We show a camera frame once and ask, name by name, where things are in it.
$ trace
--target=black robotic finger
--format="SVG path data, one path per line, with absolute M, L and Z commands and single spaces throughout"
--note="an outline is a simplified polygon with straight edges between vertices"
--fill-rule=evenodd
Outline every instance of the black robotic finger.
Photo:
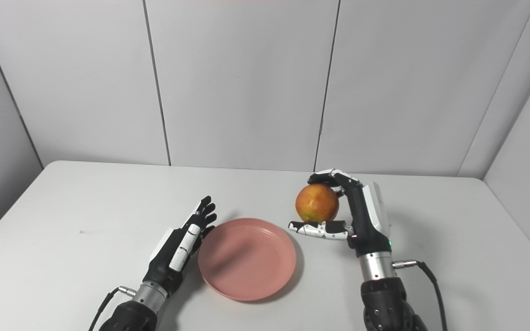
M 208 224 L 211 224 L 212 222 L 214 222 L 216 220 L 216 218 L 218 218 L 218 215 L 217 214 L 210 214 L 208 216 L 206 216 L 206 226 Z
M 212 226 L 208 226 L 208 228 L 206 228 L 206 230 L 202 231 L 202 239 L 206 238 L 206 235 L 208 235 L 208 233 L 210 233 L 210 231 L 214 230 L 214 228 L 216 228 L 216 226 L 212 225 Z
M 201 214 L 208 215 L 214 210 L 216 210 L 216 205 L 214 205 L 214 203 L 210 203 L 209 205 L 206 206 L 206 208 L 204 208 L 204 210 L 201 211 Z
M 308 184 L 324 184 L 330 187 L 337 187 L 339 183 L 331 176 L 330 172 L 325 173 L 313 173 L 310 178 L 308 178 Z
M 204 210 L 206 206 L 208 206 L 211 202 L 212 202 L 212 197 L 209 195 L 206 195 L 206 197 L 200 201 L 200 205 L 198 205 L 196 211 L 202 212 L 202 210 Z

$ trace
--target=red apple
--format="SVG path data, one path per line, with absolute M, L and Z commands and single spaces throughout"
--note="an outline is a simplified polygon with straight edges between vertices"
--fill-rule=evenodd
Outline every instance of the red apple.
M 304 222 L 332 221 L 339 211 L 339 199 L 332 188 L 311 184 L 298 193 L 296 211 Z

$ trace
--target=silver cylindrical joint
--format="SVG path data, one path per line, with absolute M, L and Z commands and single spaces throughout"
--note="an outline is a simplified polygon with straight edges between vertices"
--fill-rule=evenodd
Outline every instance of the silver cylindrical joint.
M 392 267 L 392 254 L 388 251 L 361 255 L 359 263 L 365 281 L 396 276 L 396 271 Z
M 132 300 L 137 301 L 157 313 L 162 304 L 169 297 L 159 284 L 152 281 L 143 281 Z

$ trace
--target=cable connector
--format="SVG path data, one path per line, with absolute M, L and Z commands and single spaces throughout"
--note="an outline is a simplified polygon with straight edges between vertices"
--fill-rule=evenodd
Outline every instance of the cable connector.
M 392 262 L 392 268 L 394 269 L 404 269 L 414 266 L 418 266 L 419 262 L 417 260 L 400 260 Z
M 124 293 L 129 297 L 134 297 L 136 295 L 136 290 L 131 289 L 130 287 L 119 286 L 118 291 Z

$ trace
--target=wall seam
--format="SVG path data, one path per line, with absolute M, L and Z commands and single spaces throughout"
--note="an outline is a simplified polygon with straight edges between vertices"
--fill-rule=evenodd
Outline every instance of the wall seam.
M 153 37 L 151 36 L 151 25 L 149 23 L 149 11 L 147 9 L 147 2 L 146 0 L 143 0 L 143 10 L 144 10 L 144 20 L 146 21 L 147 25 L 147 35 L 149 36 L 149 47 L 151 51 L 151 62 L 153 63 L 153 73 L 155 78 L 155 85 L 156 85 L 156 98 L 158 98 L 158 107 L 161 112 L 161 124 L 162 124 L 162 134 L 165 139 L 165 148 L 167 150 L 167 161 L 169 163 L 169 166 L 171 165 L 171 153 L 169 151 L 169 141 L 167 139 L 167 126 L 165 125 L 165 113 L 164 109 L 162 107 L 162 97 L 161 97 L 161 87 L 158 82 L 158 73 L 156 71 L 156 59 L 154 55 L 154 46 L 153 46 Z
M 324 87 L 324 99 L 322 101 L 322 113 L 320 115 L 320 126 L 318 128 L 318 141 L 316 142 L 316 154 L 314 157 L 314 167 L 312 171 L 316 171 L 316 162 L 318 161 L 318 147 L 320 147 L 320 137 L 322 136 L 322 125 L 324 122 L 324 109 L 326 107 L 326 95 L 328 94 L 328 81 L 330 80 L 330 67 L 333 63 L 333 52 L 334 52 L 334 40 L 337 36 L 337 25 L 339 25 L 339 12 L 340 12 L 340 2 L 337 4 L 337 16 L 334 21 L 334 31 L 333 31 L 333 42 L 330 46 L 330 59 L 328 59 L 328 73 L 326 74 L 326 86 Z
M 498 84 L 496 84 L 496 88 L 494 89 L 494 93 L 492 93 L 492 97 L 490 97 L 490 101 L 488 102 L 488 106 L 486 106 L 486 110 L 484 111 L 484 114 L 482 115 L 482 119 L 480 120 L 480 124 L 478 125 L 476 131 L 473 134 L 472 142 L 467 147 L 467 151 L 465 152 L 465 156 L 463 157 L 463 160 L 459 164 L 459 168 L 457 170 L 456 177 L 459 176 L 459 172 L 461 172 L 461 168 L 463 167 L 463 163 L 465 163 L 465 159 L 467 158 L 467 155 L 469 155 L 469 151 L 472 149 L 473 143 L 476 140 L 476 136 L 478 135 L 480 127 L 484 123 L 484 119 L 486 119 L 486 114 L 488 113 L 488 109 L 490 109 L 490 106 L 492 105 L 492 100 L 494 100 L 494 96 L 496 96 L 496 93 L 498 92 L 498 88 L 500 87 L 500 84 L 501 84 L 502 80 L 504 79 L 504 75 L 507 73 L 508 66 L 511 63 L 511 61 L 513 60 L 513 56 L 515 55 L 515 51 L 517 50 L 517 46 L 519 45 L 519 42 L 521 41 L 522 35 L 524 33 L 524 29 L 528 25 L 529 20 L 530 20 L 530 12 L 529 12 L 529 16 L 527 17 L 526 21 L 524 22 L 524 25 L 523 25 L 523 28 L 521 30 L 521 33 L 519 34 L 519 37 L 517 38 L 517 42 L 515 43 L 515 46 L 513 47 L 513 51 L 511 52 L 511 56 L 509 56 L 509 58 L 508 58 L 507 64 L 504 67 L 502 75 L 500 75 L 500 79 L 498 80 Z
M 30 132 L 28 131 L 28 127 L 26 126 L 26 122 L 23 120 L 23 116 L 21 111 L 19 111 L 19 107 L 17 106 L 17 102 L 15 101 L 15 97 L 13 96 L 13 93 L 11 91 L 11 88 L 9 87 L 9 83 L 7 81 L 6 75 L 4 75 L 4 71 L 0 64 L 0 75 L 4 81 L 4 84 L 6 85 L 7 92 L 9 94 L 9 97 L 11 98 L 13 107 L 15 108 L 15 111 L 17 115 L 19 116 L 19 121 L 21 122 L 23 126 L 24 132 L 26 132 L 26 136 L 28 136 L 28 141 L 30 142 L 30 145 L 32 146 L 32 150 L 34 151 L 34 155 L 36 156 L 36 159 L 38 160 L 38 164 L 40 165 L 40 168 L 44 170 L 44 165 L 42 164 L 42 159 L 40 159 L 40 155 L 38 154 L 38 151 L 36 150 L 36 145 L 34 145 L 34 141 L 32 140 L 32 136 L 30 135 Z

